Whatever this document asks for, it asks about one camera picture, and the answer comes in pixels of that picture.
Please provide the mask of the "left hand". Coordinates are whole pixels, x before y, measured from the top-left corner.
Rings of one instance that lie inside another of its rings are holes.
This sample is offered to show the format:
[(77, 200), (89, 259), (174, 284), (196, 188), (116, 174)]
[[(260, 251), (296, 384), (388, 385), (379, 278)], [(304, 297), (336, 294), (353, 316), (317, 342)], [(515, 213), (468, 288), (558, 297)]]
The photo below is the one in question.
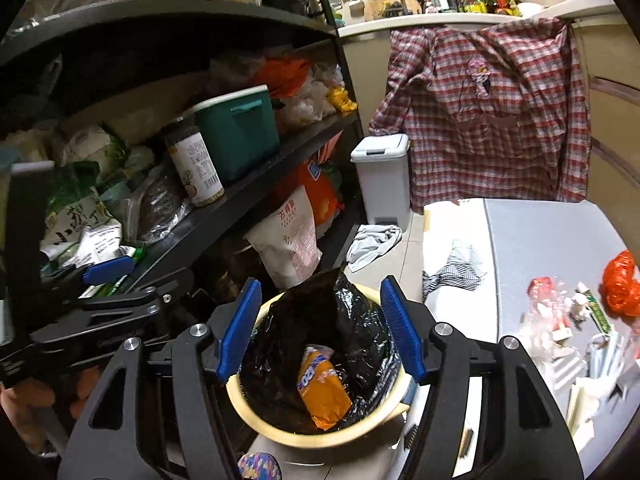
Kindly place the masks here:
[[(82, 370), (74, 379), (75, 393), (70, 404), (70, 416), (78, 419), (84, 410), (93, 388), (102, 375), (99, 367)], [(46, 445), (46, 432), (36, 417), (36, 410), (52, 408), (55, 394), (44, 382), (27, 379), (13, 388), (1, 387), (1, 405), (9, 421), (27, 447), (37, 454)]]

